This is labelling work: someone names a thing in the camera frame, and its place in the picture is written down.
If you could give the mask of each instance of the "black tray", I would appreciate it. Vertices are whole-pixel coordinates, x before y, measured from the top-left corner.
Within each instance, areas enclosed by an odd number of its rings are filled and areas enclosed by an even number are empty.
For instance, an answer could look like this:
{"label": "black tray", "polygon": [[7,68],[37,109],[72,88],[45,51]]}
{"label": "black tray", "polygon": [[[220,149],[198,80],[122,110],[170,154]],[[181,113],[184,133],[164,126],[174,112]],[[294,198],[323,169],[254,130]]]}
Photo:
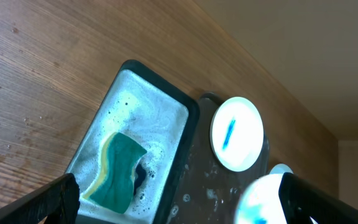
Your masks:
{"label": "black tray", "polygon": [[[167,223],[232,224],[241,193],[267,172],[269,141],[266,135],[258,159],[244,172],[226,169],[214,155],[209,141],[209,127],[222,103],[223,100],[214,93],[205,93],[198,100],[200,121],[170,206],[178,208],[178,211],[176,216],[167,218]],[[207,189],[213,190],[217,199],[208,199]],[[183,200],[186,194],[190,196],[189,202]]]}

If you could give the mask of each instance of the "white plate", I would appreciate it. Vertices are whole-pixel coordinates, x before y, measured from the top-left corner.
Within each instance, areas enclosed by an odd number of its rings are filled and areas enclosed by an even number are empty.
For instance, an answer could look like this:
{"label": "white plate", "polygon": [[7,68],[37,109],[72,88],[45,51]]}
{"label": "white plate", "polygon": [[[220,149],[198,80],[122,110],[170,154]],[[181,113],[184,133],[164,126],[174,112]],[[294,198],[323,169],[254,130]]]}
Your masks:
{"label": "white plate", "polygon": [[222,165],[241,172],[258,159],[264,141],[262,118],[251,101],[233,97],[224,102],[212,119],[211,147]]}

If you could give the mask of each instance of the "blue stain on plate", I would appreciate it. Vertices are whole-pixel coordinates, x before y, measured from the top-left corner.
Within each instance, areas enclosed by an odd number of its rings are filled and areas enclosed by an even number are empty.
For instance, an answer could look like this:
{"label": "blue stain on plate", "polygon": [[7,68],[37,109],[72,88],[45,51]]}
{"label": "blue stain on plate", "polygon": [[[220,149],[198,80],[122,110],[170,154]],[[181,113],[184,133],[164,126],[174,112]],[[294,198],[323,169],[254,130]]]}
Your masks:
{"label": "blue stain on plate", "polygon": [[223,151],[226,150],[227,145],[229,144],[229,140],[230,140],[231,134],[233,133],[233,129],[234,129],[235,124],[236,124],[236,120],[234,118],[231,119],[229,127],[227,128],[226,138],[224,139]]}

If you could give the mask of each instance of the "sponge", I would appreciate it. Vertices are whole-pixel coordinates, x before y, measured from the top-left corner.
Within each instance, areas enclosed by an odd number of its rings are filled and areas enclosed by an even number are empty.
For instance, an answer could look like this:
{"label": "sponge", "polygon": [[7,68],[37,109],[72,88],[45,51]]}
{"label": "sponge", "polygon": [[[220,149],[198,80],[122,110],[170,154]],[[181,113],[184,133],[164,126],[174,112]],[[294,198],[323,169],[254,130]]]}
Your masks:
{"label": "sponge", "polygon": [[100,172],[83,198],[114,212],[125,213],[134,193],[137,161],[146,153],[130,137],[113,133],[102,147]]}

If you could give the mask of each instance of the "tray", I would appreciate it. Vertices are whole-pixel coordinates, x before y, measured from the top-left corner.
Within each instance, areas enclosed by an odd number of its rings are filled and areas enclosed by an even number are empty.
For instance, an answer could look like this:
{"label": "tray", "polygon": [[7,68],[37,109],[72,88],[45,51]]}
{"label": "tray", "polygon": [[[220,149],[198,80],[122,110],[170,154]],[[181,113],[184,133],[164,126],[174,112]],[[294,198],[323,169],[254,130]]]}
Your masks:
{"label": "tray", "polygon": [[200,111],[178,88],[135,60],[120,68],[66,172],[82,194],[100,167],[100,147],[114,132],[137,141],[148,152],[139,161],[134,198],[118,214],[80,197],[77,223],[161,223],[191,145]]}
{"label": "tray", "polygon": [[258,159],[244,172],[229,171],[215,157],[209,141],[209,127],[222,103],[214,93],[205,93],[198,100],[200,121],[167,223],[232,224],[241,193],[267,172],[269,141],[266,135]]}

